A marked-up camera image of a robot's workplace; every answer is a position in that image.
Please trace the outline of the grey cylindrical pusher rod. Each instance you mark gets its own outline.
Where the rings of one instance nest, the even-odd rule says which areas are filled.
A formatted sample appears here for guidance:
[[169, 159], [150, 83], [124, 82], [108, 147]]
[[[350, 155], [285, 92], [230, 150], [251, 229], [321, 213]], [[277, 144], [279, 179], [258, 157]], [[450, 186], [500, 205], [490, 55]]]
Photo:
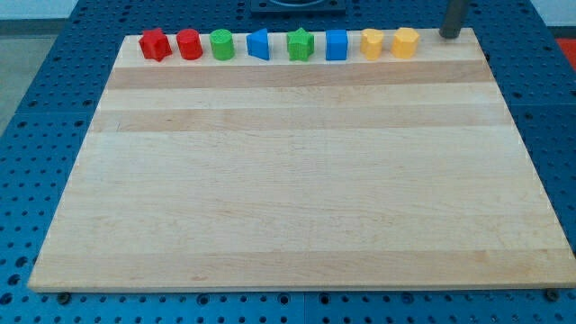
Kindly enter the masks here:
[[448, 0], [439, 35], [445, 39], [456, 39], [463, 28], [470, 0]]

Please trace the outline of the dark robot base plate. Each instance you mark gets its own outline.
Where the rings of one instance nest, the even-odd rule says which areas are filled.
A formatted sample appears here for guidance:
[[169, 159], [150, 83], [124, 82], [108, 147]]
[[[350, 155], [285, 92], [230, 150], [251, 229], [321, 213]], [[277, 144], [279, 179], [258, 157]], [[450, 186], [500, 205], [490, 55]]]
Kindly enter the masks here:
[[346, 0], [249, 0], [252, 14], [344, 14]]

